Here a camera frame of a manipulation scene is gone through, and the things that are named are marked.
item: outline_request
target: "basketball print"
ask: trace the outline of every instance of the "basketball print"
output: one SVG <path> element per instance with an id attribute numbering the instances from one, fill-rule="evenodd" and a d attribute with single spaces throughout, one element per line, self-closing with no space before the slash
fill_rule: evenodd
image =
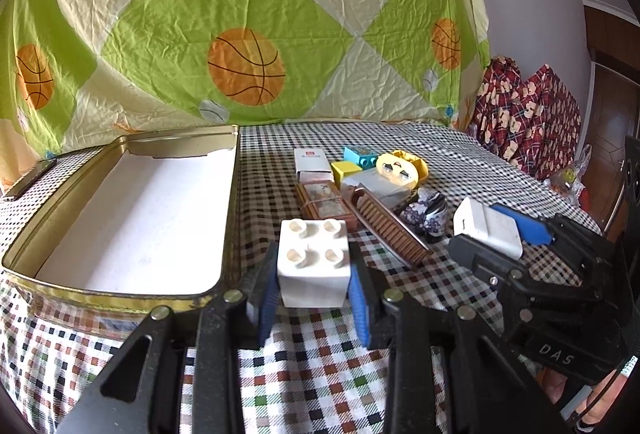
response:
<path id="1" fill-rule="evenodd" d="M 23 46 L 15 54 L 15 80 L 20 95 L 33 109 L 42 109 L 51 100 L 53 77 L 46 57 L 34 44 Z"/>
<path id="2" fill-rule="evenodd" d="M 438 87 L 438 80 L 440 80 L 438 79 L 438 74 L 432 68 L 429 68 L 422 76 L 422 87 L 427 93 L 431 93 Z"/>
<path id="3" fill-rule="evenodd" d="M 431 31 L 431 46 L 438 62 L 444 69 L 460 66 L 462 61 L 460 33 L 456 23 L 450 19 L 440 19 Z"/>
<path id="4" fill-rule="evenodd" d="M 278 98 L 285 71 L 271 40 L 250 28 L 231 28 L 209 48 L 209 73 L 218 89 L 244 106 L 262 106 Z"/>

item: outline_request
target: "wooden door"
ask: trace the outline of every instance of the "wooden door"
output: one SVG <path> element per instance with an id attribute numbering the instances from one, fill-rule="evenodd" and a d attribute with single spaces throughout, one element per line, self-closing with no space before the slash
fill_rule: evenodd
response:
<path id="1" fill-rule="evenodd" d="M 589 214 L 604 230 L 622 190 L 625 137 L 633 135 L 638 120 L 640 87 L 602 66 L 596 66 L 591 118 L 585 143 L 593 151 L 582 178 L 591 200 Z M 609 239 L 615 240 L 626 222 L 621 205 Z"/>

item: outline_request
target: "bed sheet backdrop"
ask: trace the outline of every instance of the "bed sheet backdrop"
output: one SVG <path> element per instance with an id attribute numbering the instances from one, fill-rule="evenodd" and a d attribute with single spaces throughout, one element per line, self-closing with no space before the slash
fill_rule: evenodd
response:
<path id="1" fill-rule="evenodd" d="M 140 130 L 466 127 L 487 27 L 482 0 L 1 0 L 0 182 Z"/>

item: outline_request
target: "phone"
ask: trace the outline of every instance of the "phone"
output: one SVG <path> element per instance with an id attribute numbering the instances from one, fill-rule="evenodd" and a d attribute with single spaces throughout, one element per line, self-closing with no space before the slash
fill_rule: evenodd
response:
<path id="1" fill-rule="evenodd" d="M 57 159 L 43 159 L 36 163 L 28 173 L 15 182 L 2 196 L 3 201 L 15 201 L 22 196 L 31 185 L 37 182 L 44 173 L 57 164 Z"/>

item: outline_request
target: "brush bristles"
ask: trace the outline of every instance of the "brush bristles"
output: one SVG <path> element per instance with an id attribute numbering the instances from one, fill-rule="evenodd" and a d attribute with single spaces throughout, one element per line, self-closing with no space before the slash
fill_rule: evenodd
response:
<path id="1" fill-rule="evenodd" d="M 389 217 L 386 209 L 381 209 L 380 205 L 371 200 L 367 195 L 358 199 L 357 208 L 366 220 L 369 227 L 376 231 L 385 240 L 391 249 L 404 261 L 411 265 L 418 265 L 425 262 L 429 253 L 411 237 L 393 218 Z"/>

